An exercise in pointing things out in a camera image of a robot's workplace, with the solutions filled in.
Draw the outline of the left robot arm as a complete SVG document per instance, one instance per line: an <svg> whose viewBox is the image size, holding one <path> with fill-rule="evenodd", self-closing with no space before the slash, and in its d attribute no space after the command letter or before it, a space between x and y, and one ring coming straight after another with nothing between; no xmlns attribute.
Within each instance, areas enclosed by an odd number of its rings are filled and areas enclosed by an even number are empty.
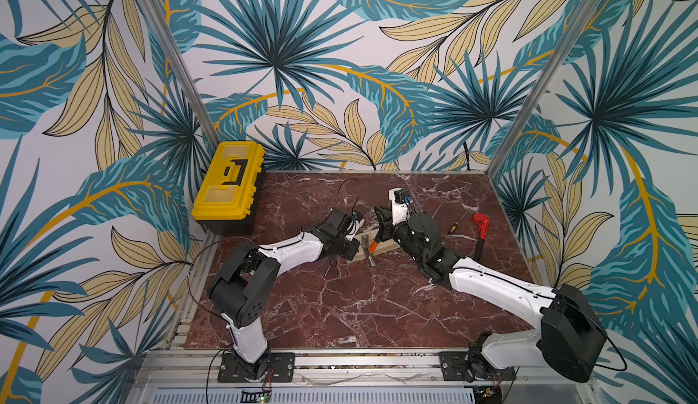
<svg viewBox="0 0 698 404"><path fill-rule="evenodd" d="M249 380L267 374L271 351L261 316L276 279L301 265L338 255L352 260L358 252L358 231L365 223L359 211L332 209L320 224L273 244L244 241L230 254L208 287L207 295L230 331L234 360Z"/></svg>

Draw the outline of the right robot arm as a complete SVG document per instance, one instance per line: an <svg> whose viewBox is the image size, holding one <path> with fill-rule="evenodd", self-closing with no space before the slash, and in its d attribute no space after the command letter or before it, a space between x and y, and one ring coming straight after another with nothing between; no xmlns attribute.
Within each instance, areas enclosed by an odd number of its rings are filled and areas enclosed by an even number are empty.
<svg viewBox="0 0 698 404"><path fill-rule="evenodd" d="M396 242L430 283L484 300L530 325L528 331L482 333L459 368L465 380L491 380L518 367L548 367L567 380L590 380L608 335L580 290L489 269L447 248L431 217L404 205L377 206L374 212L376 242Z"/></svg>

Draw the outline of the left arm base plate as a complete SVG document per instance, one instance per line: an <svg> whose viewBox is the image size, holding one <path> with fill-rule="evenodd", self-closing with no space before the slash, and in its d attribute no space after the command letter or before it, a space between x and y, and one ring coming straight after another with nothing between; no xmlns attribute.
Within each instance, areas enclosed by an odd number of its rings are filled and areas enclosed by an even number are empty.
<svg viewBox="0 0 698 404"><path fill-rule="evenodd" d="M296 355L292 352L265 352L256 362L247 362L235 352L222 356L217 375L219 383L262 382L290 383L294 376Z"/></svg>

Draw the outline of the claw hammer orange black handle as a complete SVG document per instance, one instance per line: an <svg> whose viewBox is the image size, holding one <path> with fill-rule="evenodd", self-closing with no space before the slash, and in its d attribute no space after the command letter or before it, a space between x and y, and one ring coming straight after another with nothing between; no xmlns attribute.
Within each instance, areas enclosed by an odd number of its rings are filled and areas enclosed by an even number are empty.
<svg viewBox="0 0 698 404"><path fill-rule="evenodd" d="M374 258L374 253L379 245L378 242L368 234L365 234L361 238L361 244L365 258L368 260L369 265L372 268L376 267L376 259Z"/></svg>

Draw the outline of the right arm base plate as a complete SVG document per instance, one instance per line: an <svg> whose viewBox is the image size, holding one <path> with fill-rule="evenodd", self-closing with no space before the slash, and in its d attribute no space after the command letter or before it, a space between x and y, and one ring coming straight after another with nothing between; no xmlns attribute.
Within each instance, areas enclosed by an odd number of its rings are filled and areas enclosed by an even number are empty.
<svg viewBox="0 0 698 404"><path fill-rule="evenodd" d="M442 351L438 353L444 381L493 381L515 380L514 368L496 369L479 353L471 351Z"/></svg>

